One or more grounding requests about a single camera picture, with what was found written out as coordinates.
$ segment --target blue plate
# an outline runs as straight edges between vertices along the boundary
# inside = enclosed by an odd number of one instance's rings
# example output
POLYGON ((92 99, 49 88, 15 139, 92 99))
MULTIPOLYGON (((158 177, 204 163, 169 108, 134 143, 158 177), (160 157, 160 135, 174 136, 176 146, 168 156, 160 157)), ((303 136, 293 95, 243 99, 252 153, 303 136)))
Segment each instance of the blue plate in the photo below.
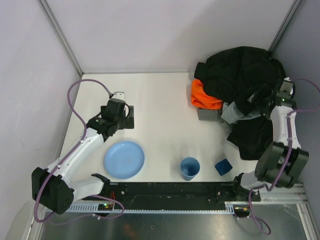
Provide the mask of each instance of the blue plate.
POLYGON ((133 141, 112 145, 104 156, 104 168, 114 178, 128 179, 136 175, 145 162, 142 148, 133 141))

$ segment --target white table surface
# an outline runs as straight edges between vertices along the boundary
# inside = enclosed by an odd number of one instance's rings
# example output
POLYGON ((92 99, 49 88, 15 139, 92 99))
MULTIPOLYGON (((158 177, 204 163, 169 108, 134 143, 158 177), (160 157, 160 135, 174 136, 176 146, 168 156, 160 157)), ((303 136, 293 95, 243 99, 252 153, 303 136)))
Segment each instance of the white table surface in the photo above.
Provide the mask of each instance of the white table surface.
MULTIPOLYGON (((183 182, 179 164, 185 157, 200 162, 194 182, 232 181, 240 173, 255 169, 257 161, 241 160, 238 147, 227 141, 226 123, 199 121, 190 103, 191 73, 85 74, 83 79, 104 83, 111 92, 124 92, 125 101, 134 106, 134 129, 118 130, 79 167, 73 180, 99 173, 112 182, 183 182), (134 177, 111 177, 103 161, 107 150, 120 141, 134 141, 144 150, 145 162, 134 177), (227 158, 233 169, 220 176, 215 163, 227 158)), ((97 83, 82 82, 75 101, 76 111, 87 122, 106 105, 108 94, 97 83)), ((62 152, 77 139, 83 126, 72 114, 62 152)))

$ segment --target white wall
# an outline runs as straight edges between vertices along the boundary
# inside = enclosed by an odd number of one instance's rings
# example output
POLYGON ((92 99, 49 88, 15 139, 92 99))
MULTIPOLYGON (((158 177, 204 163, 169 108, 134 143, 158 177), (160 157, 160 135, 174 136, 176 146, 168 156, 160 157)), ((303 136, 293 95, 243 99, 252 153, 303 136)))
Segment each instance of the white wall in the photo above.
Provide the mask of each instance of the white wall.
POLYGON ((52 162, 79 76, 36 0, 0 2, 0 239, 32 199, 31 173, 52 162))
MULTIPOLYGON (((290 77, 302 77, 320 86, 320 2, 306 0, 275 51, 290 77)), ((308 83, 297 82, 295 100, 299 109, 314 108, 320 95, 308 83)), ((312 211, 320 225, 320 111, 298 113, 296 130, 301 147, 309 151, 309 161, 302 172, 312 211)))
POLYGON ((242 45, 268 49, 293 0, 48 0, 85 73, 193 72, 242 45))

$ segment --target gray block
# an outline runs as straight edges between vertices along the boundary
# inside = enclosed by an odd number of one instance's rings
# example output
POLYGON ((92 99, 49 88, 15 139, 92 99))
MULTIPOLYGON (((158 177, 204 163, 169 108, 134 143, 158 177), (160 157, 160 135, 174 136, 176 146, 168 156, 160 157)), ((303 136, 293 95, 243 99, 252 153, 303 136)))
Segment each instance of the gray block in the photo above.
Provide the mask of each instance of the gray block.
POLYGON ((221 118, 222 109, 210 110, 210 109, 198 108, 196 112, 198 114, 198 119, 201 121, 212 121, 212 122, 219 121, 220 123, 224 122, 224 120, 221 118))

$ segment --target orange cloth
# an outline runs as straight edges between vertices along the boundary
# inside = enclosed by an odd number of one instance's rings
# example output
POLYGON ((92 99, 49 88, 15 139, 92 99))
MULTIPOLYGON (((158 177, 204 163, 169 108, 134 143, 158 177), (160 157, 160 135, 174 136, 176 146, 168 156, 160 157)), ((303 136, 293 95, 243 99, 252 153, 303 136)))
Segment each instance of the orange cloth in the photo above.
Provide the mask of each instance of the orange cloth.
POLYGON ((192 82, 191 103, 198 108, 211 110, 222 109, 224 104, 222 100, 205 94, 204 85, 198 79, 195 79, 192 82))

